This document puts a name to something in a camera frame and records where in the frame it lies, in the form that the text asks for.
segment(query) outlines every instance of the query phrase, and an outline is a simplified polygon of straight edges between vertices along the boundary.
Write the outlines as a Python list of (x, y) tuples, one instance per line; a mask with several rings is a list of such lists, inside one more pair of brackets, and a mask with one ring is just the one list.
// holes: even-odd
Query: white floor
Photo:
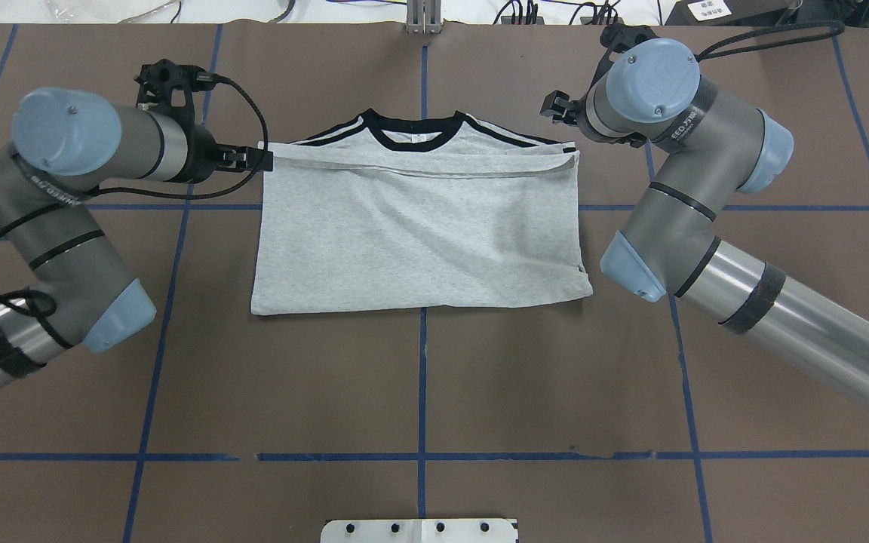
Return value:
[[(0, 0), (0, 22), (117, 22), (127, 17), (155, 9), (168, 0)], [(665, 20), (676, 0), (661, 0)], [(469, 24), (493, 21), (504, 0), (442, 0), (445, 20)], [(282, 14), (287, 0), (183, 0), (183, 10), (177, 22), (227, 22), (238, 18), (271, 20)], [(616, 9), (628, 24), (659, 24), (656, 0), (618, 0)], [(567, 24), (575, 10), (572, 6), (542, 0), (539, 14), (546, 24)], [(169, 22), (177, 12), (176, 4), (135, 22)], [(582, 10), (588, 15), (589, 9)], [(403, 21), (404, 6), (373, 2), (349, 3), (328, 0), (297, 0), (293, 13), (285, 22), (373, 22)]]

